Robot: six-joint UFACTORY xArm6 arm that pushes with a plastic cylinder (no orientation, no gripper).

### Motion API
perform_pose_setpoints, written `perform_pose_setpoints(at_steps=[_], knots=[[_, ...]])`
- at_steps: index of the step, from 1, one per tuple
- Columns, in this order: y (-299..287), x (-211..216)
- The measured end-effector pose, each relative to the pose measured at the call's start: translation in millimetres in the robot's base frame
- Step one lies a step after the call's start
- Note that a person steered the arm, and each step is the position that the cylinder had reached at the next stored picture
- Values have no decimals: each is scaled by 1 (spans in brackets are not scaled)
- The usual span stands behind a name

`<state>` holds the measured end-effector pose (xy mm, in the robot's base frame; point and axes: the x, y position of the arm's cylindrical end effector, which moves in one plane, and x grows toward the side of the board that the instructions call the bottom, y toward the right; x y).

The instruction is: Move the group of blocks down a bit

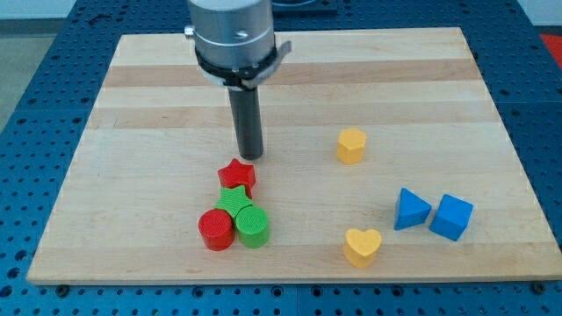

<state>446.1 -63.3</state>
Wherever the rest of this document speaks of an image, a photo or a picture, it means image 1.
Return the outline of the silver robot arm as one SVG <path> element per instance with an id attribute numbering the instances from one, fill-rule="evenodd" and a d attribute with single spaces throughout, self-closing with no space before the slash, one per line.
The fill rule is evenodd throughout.
<path id="1" fill-rule="evenodd" d="M 202 73 L 227 89 L 240 156 L 263 155 L 258 87 L 292 51 L 276 42 L 270 0 L 188 0 L 191 24 L 185 36 L 194 40 Z"/>

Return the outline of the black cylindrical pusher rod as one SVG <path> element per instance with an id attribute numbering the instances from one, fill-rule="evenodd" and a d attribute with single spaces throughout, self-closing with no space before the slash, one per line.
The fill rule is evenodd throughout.
<path id="1" fill-rule="evenodd" d="M 263 155 L 258 90 L 229 90 L 228 98 L 240 156 L 245 160 L 256 160 Z"/>

